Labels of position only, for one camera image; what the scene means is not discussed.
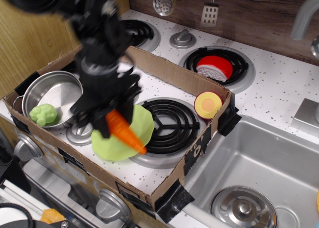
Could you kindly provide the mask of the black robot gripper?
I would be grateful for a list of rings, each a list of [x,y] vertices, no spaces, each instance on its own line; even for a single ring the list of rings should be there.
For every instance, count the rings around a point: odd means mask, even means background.
[[[119,58],[131,44],[131,36],[124,29],[110,31],[75,29],[82,43],[75,62],[83,88],[82,96],[71,107],[79,126],[91,123],[103,138],[110,132],[106,114],[117,109],[128,124],[132,123],[134,97],[141,91],[140,77],[130,68],[118,72]]]

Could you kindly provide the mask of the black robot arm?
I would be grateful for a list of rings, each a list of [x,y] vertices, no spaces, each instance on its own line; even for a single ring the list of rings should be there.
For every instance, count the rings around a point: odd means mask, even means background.
[[[71,107],[79,126],[91,123],[104,138],[111,134],[106,115],[118,110],[127,122],[133,118],[133,99],[140,93],[139,76],[120,75],[119,59],[132,38],[118,19],[115,0],[7,0],[36,14],[57,13],[70,21],[82,44],[75,61],[83,94]]]

